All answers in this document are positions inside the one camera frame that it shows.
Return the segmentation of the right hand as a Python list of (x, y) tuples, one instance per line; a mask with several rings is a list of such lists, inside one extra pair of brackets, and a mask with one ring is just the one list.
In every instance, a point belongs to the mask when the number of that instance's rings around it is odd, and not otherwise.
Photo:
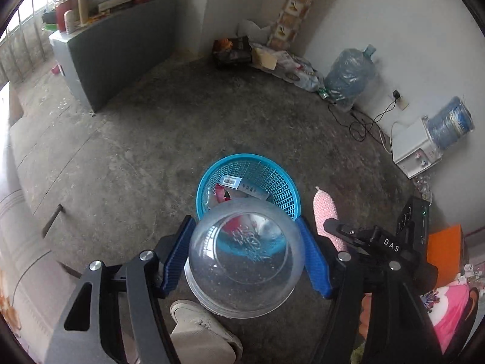
[(371, 307), (372, 307), (372, 295), (366, 293), (362, 299), (361, 313), (359, 317), (359, 327), (358, 332), (364, 338), (367, 339), (370, 317), (371, 317)]

